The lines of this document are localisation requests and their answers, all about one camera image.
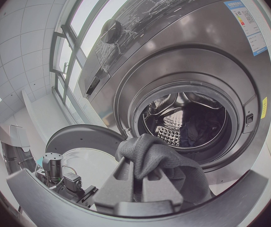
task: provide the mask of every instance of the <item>glass pane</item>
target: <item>glass pane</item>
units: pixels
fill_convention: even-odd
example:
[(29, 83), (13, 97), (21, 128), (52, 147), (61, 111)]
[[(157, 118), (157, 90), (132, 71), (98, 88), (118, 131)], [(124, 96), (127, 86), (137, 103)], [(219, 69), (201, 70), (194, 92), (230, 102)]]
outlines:
[(78, 83), (78, 79), (81, 73), (81, 67), (77, 60), (73, 63), (73, 69), (71, 71), (70, 79), (69, 79), (69, 84), (68, 87), (72, 92), (74, 92), (76, 84)]
[(59, 91), (61, 97), (63, 98), (63, 95), (64, 95), (64, 88), (62, 87), (62, 84), (61, 84), (59, 78), (58, 78), (58, 91)]
[(83, 120), (81, 119), (80, 115), (77, 113), (73, 105), (71, 104), (68, 97), (66, 97), (66, 107), (68, 108), (69, 112), (72, 114), (73, 118), (77, 123), (84, 124)]
[(127, 0), (109, 0), (108, 3), (100, 11), (91, 27), (89, 28), (81, 45), (81, 48), (86, 56), (88, 56), (91, 48), (99, 37), (104, 23), (108, 19), (112, 18), (126, 1)]
[(71, 52), (67, 40), (58, 36), (53, 57), (53, 69), (63, 72), (64, 78), (66, 78)]
[(80, 33), (86, 18), (98, 1), (99, 0), (83, 0), (80, 4), (73, 20), (71, 21), (71, 26), (76, 32), (76, 35)]

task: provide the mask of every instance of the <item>energy label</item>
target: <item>energy label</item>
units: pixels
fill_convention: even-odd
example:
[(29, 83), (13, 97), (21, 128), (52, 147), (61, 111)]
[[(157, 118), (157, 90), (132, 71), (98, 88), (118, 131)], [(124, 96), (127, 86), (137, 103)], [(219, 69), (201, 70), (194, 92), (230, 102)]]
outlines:
[(224, 2), (224, 4), (239, 21), (251, 46), (253, 55), (256, 56), (267, 50), (262, 33), (245, 5), (240, 0), (228, 1)]

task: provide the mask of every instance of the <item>qr code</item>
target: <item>qr code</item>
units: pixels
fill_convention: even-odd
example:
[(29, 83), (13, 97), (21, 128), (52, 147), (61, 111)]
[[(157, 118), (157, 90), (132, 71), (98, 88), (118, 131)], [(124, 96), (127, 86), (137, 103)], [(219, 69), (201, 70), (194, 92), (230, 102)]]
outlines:
[(248, 23), (251, 24), (255, 22), (248, 10), (242, 11), (242, 13), (245, 15), (246, 19), (248, 20)]

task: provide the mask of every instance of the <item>wire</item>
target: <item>wire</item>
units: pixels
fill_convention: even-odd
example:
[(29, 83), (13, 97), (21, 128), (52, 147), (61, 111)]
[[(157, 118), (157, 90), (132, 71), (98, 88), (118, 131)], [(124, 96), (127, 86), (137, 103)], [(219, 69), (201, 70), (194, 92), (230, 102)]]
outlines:
[(67, 166), (67, 165), (62, 165), (62, 167), (63, 166), (65, 166), (65, 167), (67, 167), (67, 168), (70, 168), (70, 169), (72, 169), (74, 172), (75, 172), (75, 174), (77, 175), (77, 172), (76, 172), (76, 170), (75, 169), (73, 169), (72, 167), (70, 167), (70, 166)]
[(47, 187), (49, 188), (49, 176), (48, 176), (48, 172), (46, 172), (46, 177), (47, 177)]
[(37, 167), (38, 167), (38, 164), (35, 163), (35, 177), (37, 177)]
[(50, 187), (49, 189), (54, 189), (54, 188), (58, 187), (61, 184), (61, 182), (63, 181), (63, 179), (64, 179), (64, 177), (61, 179), (61, 181), (59, 181), (57, 183), (57, 185), (54, 185), (53, 187)]

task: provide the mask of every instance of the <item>black fabric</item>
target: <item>black fabric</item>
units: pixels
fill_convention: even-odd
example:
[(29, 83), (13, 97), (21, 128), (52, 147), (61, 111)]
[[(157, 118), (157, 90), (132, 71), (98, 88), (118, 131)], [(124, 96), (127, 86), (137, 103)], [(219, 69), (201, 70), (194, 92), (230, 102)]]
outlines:
[(191, 117), (180, 127), (180, 147), (193, 147), (212, 140), (221, 130), (224, 108), (213, 110), (210, 108), (185, 109), (191, 111)]
[(125, 140), (118, 146), (115, 159), (126, 157), (134, 163), (134, 199), (141, 201), (141, 181), (155, 168), (166, 176), (184, 198), (182, 209), (211, 198), (208, 181), (201, 166), (181, 156), (162, 139), (149, 134)]

